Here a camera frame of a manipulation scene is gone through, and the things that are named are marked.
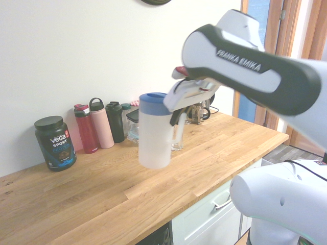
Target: white robot link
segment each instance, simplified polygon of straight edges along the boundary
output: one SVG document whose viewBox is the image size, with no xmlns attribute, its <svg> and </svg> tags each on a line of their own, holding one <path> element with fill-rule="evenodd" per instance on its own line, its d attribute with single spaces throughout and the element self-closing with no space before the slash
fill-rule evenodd
<svg viewBox="0 0 327 245">
<path fill-rule="evenodd" d="M 185 41 L 182 61 L 189 74 L 164 100 L 171 124 L 188 106 L 210 98 L 221 84 L 264 106 L 327 149 L 327 62 L 289 59 L 264 52 L 259 23 L 229 10 Z M 296 245 L 299 236 L 327 244 L 327 166 L 296 160 L 235 176 L 230 195 L 252 217 L 248 244 Z"/>
</svg>

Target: plastic pitcher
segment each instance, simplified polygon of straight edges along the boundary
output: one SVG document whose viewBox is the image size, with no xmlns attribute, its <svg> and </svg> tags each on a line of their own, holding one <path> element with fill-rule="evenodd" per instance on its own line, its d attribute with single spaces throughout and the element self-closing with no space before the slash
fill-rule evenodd
<svg viewBox="0 0 327 245">
<path fill-rule="evenodd" d="M 172 113 L 165 107 L 165 93 L 146 93 L 139 97 L 138 160 L 147 168 L 163 168 L 170 162 L 172 144 L 179 142 L 186 114 L 179 118 L 178 132 L 173 140 Z"/>
</svg>

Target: wall clock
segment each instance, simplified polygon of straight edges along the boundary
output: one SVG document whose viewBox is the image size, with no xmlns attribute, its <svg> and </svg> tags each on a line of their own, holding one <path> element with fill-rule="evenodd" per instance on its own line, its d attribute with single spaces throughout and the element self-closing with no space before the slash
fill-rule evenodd
<svg viewBox="0 0 327 245">
<path fill-rule="evenodd" d="M 142 0 L 142 1 L 151 5 L 163 5 L 168 3 L 170 0 Z"/>
</svg>

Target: silver handle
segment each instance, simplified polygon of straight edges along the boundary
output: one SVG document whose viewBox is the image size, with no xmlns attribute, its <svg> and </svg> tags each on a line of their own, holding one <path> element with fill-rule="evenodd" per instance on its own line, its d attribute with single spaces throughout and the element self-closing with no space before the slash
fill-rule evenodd
<svg viewBox="0 0 327 245">
<path fill-rule="evenodd" d="M 231 197 L 230 196 L 228 197 L 227 201 L 224 202 L 222 205 L 218 205 L 215 201 L 213 201 L 213 204 L 215 205 L 216 210 L 219 210 L 219 209 L 221 209 L 223 207 L 226 207 L 230 203 L 231 203 Z"/>
</svg>

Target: pink water bottle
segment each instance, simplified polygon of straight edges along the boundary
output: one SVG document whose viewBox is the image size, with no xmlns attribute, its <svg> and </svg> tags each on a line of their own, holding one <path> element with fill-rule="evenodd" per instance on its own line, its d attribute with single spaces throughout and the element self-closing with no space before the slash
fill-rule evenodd
<svg viewBox="0 0 327 245">
<path fill-rule="evenodd" d="M 86 154 L 96 152 L 98 150 L 98 138 L 93 127 L 88 105 L 74 105 L 74 114 L 78 125 L 78 130 L 80 132 L 84 152 Z"/>
<path fill-rule="evenodd" d="M 91 117 L 96 129 L 100 146 L 103 149 L 113 147 L 113 137 L 107 117 L 106 110 L 101 99 L 93 98 L 90 100 Z"/>
</svg>

